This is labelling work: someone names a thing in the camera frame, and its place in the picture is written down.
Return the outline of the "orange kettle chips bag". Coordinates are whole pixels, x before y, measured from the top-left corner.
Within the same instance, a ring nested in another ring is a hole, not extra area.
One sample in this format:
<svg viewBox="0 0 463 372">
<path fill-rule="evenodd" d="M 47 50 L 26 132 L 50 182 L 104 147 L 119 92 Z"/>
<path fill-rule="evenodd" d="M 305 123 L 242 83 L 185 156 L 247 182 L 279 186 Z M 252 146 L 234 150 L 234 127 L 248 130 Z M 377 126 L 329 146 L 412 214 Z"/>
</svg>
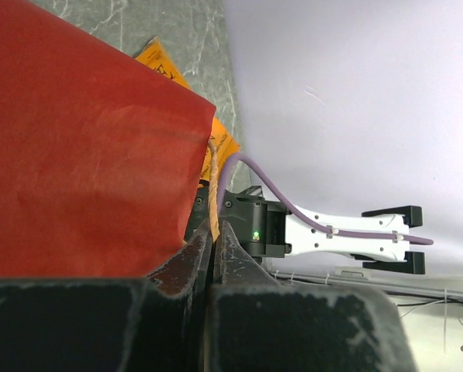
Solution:
<svg viewBox="0 0 463 372">
<path fill-rule="evenodd" d="M 150 40 L 142 51 L 136 56 L 136 60 L 157 73 L 169 78 L 173 82 L 191 90 L 192 88 L 185 80 L 183 74 L 177 68 L 168 52 L 164 49 L 158 37 Z M 216 162 L 218 175 L 220 175 L 226 159 L 237 153 L 240 149 L 237 141 L 233 138 L 226 127 L 214 117 L 210 140 L 216 148 Z"/>
</svg>

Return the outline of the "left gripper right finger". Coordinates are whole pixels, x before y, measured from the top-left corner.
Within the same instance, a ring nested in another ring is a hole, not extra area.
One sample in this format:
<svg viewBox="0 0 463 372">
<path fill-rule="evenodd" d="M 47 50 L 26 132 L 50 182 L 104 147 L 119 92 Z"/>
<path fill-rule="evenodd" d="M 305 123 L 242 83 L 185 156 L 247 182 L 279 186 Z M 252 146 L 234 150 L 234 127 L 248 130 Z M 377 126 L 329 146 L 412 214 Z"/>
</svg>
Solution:
<svg viewBox="0 0 463 372">
<path fill-rule="evenodd" d="M 396 307 L 381 292 L 278 283 L 228 222 L 209 299 L 212 371 L 414 371 Z"/>
</svg>

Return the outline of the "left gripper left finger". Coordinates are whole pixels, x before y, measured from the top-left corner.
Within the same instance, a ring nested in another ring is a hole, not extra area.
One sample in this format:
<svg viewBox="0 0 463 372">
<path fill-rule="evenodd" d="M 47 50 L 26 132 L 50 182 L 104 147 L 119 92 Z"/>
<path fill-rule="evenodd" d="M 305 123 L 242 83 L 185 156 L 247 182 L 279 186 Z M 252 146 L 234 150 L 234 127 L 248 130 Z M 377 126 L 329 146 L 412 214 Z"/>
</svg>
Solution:
<svg viewBox="0 0 463 372">
<path fill-rule="evenodd" d="M 200 371 L 211 253 L 201 224 L 142 277 L 0 279 L 0 371 Z"/>
</svg>

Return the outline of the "red paper bag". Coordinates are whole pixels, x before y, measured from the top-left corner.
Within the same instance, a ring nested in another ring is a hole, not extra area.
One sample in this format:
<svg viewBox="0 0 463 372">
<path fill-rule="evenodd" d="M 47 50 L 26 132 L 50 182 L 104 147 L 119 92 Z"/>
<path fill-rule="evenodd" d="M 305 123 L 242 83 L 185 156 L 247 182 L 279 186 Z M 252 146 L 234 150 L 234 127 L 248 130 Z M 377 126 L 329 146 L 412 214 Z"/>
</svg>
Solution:
<svg viewBox="0 0 463 372">
<path fill-rule="evenodd" d="M 213 104 L 0 1 L 0 277 L 134 277 L 181 248 Z"/>
</svg>

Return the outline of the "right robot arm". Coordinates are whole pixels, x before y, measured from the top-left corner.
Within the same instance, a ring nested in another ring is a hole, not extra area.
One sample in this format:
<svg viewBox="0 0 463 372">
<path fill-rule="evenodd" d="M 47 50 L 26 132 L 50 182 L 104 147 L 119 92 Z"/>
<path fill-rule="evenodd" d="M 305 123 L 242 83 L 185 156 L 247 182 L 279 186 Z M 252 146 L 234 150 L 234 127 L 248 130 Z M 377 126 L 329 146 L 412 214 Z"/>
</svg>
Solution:
<svg viewBox="0 0 463 372">
<path fill-rule="evenodd" d="M 329 228 L 324 233 L 310 226 L 279 201 L 264 198 L 260 186 L 227 191 L 219 219 L 231 224 L 244 250 L 257 261 L 304 253 L 335 253 L 360 260 L 362 266 L 401 274 L 423 275 L 425 255 L 400 240 L 409 229 L 423 224 L 422 209 L 408 205 L 379 209 L 358 218 L 302 213 Z"/>
</svg>

